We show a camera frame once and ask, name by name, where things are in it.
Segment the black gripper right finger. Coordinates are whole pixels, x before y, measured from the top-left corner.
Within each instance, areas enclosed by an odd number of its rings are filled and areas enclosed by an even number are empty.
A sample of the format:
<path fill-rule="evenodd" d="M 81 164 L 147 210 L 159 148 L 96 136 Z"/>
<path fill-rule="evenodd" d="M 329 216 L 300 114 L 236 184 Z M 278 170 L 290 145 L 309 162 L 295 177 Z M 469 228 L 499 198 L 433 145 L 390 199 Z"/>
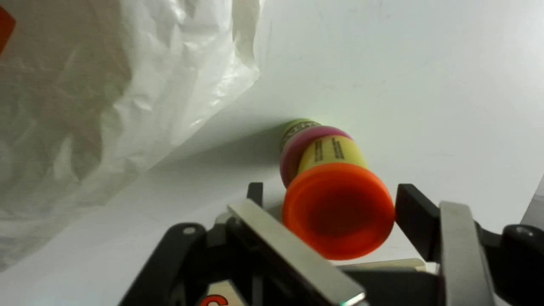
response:
<path fill-rule="evenodd" d="M 521 221 L 501 233 L 482 228 L 465 204 L 435 206 L 412 184 L 399 184 L 395 223 L 419 252 L 440 266 L 443 306 L 542 306 L 544 189 L 537 186 Z"/>

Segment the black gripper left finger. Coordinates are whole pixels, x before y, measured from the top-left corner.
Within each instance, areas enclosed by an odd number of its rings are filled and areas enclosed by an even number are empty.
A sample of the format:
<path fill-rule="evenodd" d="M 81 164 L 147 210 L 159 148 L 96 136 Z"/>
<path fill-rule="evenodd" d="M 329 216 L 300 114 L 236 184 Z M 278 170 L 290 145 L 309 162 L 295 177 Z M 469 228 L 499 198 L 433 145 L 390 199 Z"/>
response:
<path fill-rule="evenodd" d="M 263 210 L 263 186 L 210 228 L 164 232 L 118 306 L 365 306 L 365 289 Z"/>

